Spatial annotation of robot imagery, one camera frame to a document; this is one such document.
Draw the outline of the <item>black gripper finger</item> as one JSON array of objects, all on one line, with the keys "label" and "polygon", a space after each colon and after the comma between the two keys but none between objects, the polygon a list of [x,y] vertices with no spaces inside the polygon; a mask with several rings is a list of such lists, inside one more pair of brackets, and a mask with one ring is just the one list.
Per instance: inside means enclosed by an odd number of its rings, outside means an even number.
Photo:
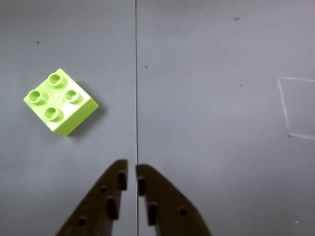
[{"label": "black gripper finger", "polygon": [[138,196],[144,197],[147,221],[157,236],[211,236],[194,204],[159,171],[136,165]]},{"label": "black gripper finger", "polygon": [[110,165],[69,216],[58,236],[110,236],[119,219],[121,193],[127,190],[128,161]]}]

